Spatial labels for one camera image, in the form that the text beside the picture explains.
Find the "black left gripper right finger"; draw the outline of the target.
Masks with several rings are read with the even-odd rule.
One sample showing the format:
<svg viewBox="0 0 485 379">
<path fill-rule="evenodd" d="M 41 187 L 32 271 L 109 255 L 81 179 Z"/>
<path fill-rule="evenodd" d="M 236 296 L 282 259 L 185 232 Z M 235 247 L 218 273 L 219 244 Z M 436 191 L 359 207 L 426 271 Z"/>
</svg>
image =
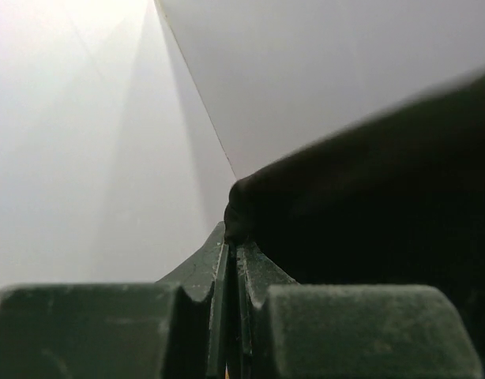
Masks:
<svg viewBox="0 0 485 379">
<path fill-rule="evenodd" d="M 237 378 L 481 378 L 461 317 L 423 285 L 297 283 L 256 245 L 235 252 Z"/>
</svg>

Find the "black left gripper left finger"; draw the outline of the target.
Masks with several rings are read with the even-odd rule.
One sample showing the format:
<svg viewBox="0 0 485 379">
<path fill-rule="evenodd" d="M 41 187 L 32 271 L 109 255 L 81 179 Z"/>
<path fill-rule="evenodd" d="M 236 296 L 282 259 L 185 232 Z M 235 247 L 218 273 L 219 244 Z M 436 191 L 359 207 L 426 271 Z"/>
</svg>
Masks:
<svg viewBox="0 0 485 379">
<path fill-rule="evenodd" d="M 155 283 L 0 290 L 0 378 L 222 378 L 224 225 Z"/>
</svg>

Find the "black shirt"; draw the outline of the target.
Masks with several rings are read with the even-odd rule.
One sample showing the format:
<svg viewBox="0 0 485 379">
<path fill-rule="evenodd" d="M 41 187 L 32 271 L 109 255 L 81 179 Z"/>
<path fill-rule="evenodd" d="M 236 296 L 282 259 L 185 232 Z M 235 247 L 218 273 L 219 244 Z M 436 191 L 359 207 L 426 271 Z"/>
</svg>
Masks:
<svg viewBox="0 0 485 379">
<path fill-rule="evenodd" d="M 253 243 L 306 285 L 423 285 L 453 304 L 485 378 L 485 73 L 238 180 L 227 371 L 239 340 L 235 252 Z"/>
</svg>

